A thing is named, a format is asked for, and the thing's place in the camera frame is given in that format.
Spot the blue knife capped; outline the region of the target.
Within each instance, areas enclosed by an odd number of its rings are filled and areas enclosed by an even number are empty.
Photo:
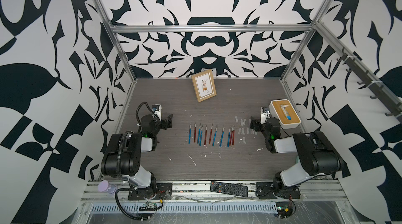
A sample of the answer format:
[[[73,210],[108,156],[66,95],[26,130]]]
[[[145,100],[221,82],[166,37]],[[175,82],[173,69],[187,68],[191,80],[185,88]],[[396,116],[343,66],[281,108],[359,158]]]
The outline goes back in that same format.
[[[198,142],[198,145],[199,145],[199,146],[202,145],[202,140],[203,140],[203,128],[204,128],[204,126],[201,125],[200,138],[199,138],[199,142]]]
[[[219,147],[220,147],[220,148],[221,148],[222,145],[223,145],[224,134],[225,134],[225,125],[224,125],[223,128],[222,128],[222,134],[221,134],[221,137],[220,137],[220,142],[219,142]]]
[[[228,130],[228,138],[227,138],[227,147],[229,147],[230,146],[230,142],[231,142],[231,129],[229,128],[229,130]]]

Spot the wooden picture frame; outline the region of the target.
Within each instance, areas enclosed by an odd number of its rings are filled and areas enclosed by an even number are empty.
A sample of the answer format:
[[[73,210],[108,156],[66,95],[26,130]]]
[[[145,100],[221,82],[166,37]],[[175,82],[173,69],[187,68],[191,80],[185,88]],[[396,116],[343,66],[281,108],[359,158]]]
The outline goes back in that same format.
[[[211,69],[193,74],[191,78],[198,102],[202,102],[217,95]]]

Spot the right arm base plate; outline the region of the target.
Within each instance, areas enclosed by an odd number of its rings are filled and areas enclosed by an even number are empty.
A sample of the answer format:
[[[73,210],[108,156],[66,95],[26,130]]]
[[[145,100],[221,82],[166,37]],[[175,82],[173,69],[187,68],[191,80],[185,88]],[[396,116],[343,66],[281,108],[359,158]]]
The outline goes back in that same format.
[[[256,196],[261,200],[272,199],[300,199],[300,190],[298,186],[286,187],[284,185],[275,184],[274,182],[257,182]]]

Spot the white box with wooden lid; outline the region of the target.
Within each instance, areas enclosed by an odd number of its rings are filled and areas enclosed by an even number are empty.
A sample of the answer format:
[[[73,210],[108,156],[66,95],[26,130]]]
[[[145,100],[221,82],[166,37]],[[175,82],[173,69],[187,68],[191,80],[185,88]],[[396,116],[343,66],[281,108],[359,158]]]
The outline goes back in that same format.
[[[269,104],[271,115],[280,121],[283,129],[293,129],[301,124],[301,120],[287,99],[272,100]]]

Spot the blue carving knife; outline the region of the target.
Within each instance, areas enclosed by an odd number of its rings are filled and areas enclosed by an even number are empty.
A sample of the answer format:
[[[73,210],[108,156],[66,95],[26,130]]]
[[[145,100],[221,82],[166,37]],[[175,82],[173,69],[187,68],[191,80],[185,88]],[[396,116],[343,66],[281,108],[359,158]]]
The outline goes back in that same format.
[[[201,136],[201,124],[198,128],[198,135],[197,135],[197,145],[200,145],[200,136]]]
[[[213,135],[213,142],[212,142],[212,146],[214,146],[215,145],[215,142],[216,142],[216,136],[217,136],[217,125],[215,126],[215,131],[214,131],[214,135]]]

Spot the red carving knife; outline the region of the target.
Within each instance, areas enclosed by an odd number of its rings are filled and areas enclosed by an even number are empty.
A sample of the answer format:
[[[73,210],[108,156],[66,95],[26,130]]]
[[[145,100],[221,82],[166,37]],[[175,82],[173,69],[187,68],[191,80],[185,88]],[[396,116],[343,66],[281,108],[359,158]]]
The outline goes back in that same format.
[[[205,129],[204,129],[205,131],[204,131],[204,134],[205,134],[205,136],[204,136],[204,144],[203,145],[206,145],[206,142],[207,142],[207,132],[208,132],[208,127],[207,127],[207,125],[205,125]]]
[[[231,131],[230,131],[230,135],[229,135],[228,147],[230,147],[231,143],[232,143],[233,129],[234,129],[234,126],[231,127]]]
[[[234,130],[235,130],[235,125],[233,125],[232,132],[231,132],[231,146],[234,146]]]

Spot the red knife capped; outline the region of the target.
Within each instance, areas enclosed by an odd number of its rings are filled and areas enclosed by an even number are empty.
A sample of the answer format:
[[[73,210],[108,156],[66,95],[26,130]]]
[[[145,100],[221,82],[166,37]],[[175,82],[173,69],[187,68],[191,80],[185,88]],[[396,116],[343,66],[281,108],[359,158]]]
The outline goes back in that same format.
[[[209,141],[208,141],[208,144],[211,144],[212,132],[213,132],[213,124],[211,125],[211,128],[210,128],[210,135],[209,135]]]

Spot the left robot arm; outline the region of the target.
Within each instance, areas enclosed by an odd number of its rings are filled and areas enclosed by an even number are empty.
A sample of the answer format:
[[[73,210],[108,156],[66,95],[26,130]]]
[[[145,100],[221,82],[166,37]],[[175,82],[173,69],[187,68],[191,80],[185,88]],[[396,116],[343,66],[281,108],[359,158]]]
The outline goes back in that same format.
[[[156,191],[155,175],[140,164],[141,154],[155,151],[159,131],[172,126],[172,114],[166,119],[161,119],[158,114],[148,114],[141,118],[136,133],[113,134],[100,164],[101,173],[126,182],[137,190]]]

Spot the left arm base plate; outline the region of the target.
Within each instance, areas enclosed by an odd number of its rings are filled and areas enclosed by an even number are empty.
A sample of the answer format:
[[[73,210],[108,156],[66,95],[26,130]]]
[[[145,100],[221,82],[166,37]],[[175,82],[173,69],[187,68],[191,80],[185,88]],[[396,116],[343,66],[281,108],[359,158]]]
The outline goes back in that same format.
[[[156,183],[146,188],[131,189],[128,195],[129,201],[140,200],[169,200],[172,195],[172,183]]]

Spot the black remote control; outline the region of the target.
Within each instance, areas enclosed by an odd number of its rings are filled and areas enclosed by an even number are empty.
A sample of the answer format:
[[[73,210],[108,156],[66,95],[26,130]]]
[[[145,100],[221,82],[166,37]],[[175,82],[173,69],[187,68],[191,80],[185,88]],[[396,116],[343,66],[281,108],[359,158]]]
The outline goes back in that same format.
[[[248,197],[248,187],[239,184],[211,181],[210,191],[237,197]]]

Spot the black wall hook rail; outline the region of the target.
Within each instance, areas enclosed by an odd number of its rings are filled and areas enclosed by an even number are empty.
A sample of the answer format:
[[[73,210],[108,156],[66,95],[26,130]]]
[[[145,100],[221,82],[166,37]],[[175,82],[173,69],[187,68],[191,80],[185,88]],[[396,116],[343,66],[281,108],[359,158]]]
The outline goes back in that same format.
[[[379,100],[388,110],[387,117],[395,117],[402,123],[402,101],[381,81],[357,56],[341,50],[342,56],[337,59],[348,67],[347,73],[354,73],[359,81],[357,84],[371,91],[370,99]]]

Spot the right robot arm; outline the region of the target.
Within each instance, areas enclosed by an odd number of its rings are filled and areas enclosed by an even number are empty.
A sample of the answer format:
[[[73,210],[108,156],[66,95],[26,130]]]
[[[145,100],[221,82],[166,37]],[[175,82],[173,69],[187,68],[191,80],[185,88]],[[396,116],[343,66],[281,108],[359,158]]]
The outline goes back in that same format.
[[[251,117],[250,128],[263,134],[265,146],[271,153],[297,153],[299,158],[287,170],[276,173],[270,185],[257,183],[256,196],[259,198],[296,198],[302,183],[317,176],[335,174],[345,166],[341,155],[321,131],[282,138],[280,121],[274,117],[263,121]]]

